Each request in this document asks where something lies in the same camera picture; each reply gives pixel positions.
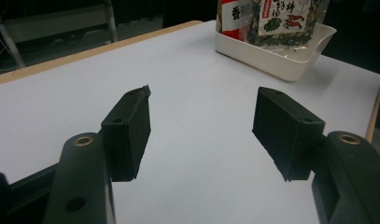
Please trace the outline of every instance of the white table surface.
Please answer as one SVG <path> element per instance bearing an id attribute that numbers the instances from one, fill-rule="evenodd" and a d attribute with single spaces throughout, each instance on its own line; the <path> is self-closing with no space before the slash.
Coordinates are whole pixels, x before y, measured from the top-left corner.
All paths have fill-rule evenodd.
<path id="1" fill-rule="evenodd" d="M 215 52 L 210 21 L 0 85 L 0 172 L 10 183 L 100 130 L 149 85 L 151 136 L 138 178 L 114 184 L 117 223 L 318 223 L 308 181 L 284 182 L 251 132 L 259 86 L 364 136 L 380 75 L 321 56 L 288 83 Z"/>

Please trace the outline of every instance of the white label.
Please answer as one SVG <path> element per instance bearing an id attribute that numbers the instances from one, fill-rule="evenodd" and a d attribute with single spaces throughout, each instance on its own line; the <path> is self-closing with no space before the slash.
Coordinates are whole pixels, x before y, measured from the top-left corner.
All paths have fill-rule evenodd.
<path id="1" fill-rule="evenodd" d="M 261 0 L 259 35 L 302 32 L 312 0 Z"/>

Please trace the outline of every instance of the white tray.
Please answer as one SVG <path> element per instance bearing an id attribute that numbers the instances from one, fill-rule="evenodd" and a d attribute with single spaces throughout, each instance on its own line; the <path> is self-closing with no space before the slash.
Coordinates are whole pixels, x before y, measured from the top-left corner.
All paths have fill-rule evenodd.
<path id="1" fill-rule="evenodd" d="M 216 51 L 286 81 L 296 81 L 315 63 L 335 33 L 334 28 L 317 23 L 308 49 L 282 50 L 277 54 L 216 31 Z"/>

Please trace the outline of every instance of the table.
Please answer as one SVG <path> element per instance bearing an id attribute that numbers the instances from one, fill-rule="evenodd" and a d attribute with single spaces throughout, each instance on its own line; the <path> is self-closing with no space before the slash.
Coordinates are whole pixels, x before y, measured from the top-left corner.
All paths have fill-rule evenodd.
<path id="1" fill-rule="evenodd" d="M 285 92 L 324 133 L 365 136 L 380 75 L 321 56 L 287 83 L 217 53 L 215 22 L 197 23 L 0 76 L 0 172 L 12 183 L 52 165 L 68 138 L 98 132 L 123 93 L 149 85 L 138 178 L 113 185 L 118 223 L 318 223 L 312 177 L 284 182 L 251 132 L 257 89 Z"/>

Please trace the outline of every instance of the metal leg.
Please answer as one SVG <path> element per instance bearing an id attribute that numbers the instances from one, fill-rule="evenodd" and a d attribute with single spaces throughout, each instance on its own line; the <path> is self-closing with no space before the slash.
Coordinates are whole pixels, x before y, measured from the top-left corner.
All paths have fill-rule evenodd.
<path id="1" fill-rule="evenodd" d="M 3 21 L 0 17 L 0 33 L 3 36 L 4 41 L 6 42 L 9 50 L 12 53 L 12 57 L 14 58 L 16 64 L 19 68 L 24 68 L 26 65 L 23 62 L 23 59 L 21 58 L 21 55 L 15 45 L 15 42 L 12 40 L 11 36 L 8 33 L 8 30 L 6 26 L 4 25 Z"/>
<path id="2" fill-rule="evenodd" d="M 113 5 L 111 3 L 111 0 L 105 0 L 105 13 L 106 13 L 106 20 L 108 24 L 108 30 L 110 31 L 110 37 L 111 42 L 117 42 L 118 36 L 117 36 L 117 27 L 114 19 L 114 11 L 113 11 Z"/>

